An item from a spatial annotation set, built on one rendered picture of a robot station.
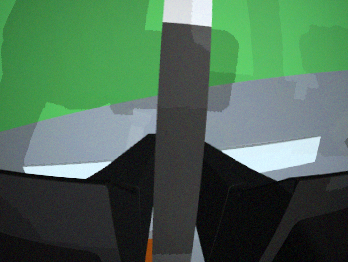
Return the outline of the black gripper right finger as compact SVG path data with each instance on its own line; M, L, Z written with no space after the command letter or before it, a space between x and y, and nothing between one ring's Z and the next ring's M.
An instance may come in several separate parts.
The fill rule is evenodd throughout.
M348 171L276 181L205 142L195 227L205 262L272 262L300 220L348 208Z

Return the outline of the green flat mat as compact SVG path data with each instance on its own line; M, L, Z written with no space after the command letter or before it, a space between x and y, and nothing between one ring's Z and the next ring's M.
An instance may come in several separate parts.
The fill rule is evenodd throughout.
M213 0L210 85L348 70L348 0ZM0 132L158 96L163 0L0 0Z

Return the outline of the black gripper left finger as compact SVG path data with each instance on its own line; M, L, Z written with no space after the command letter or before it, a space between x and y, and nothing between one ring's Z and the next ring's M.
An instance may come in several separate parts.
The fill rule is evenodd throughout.
M102 262L145 262L155 140L143 136L86 179L0 170L0 232L93 252Z

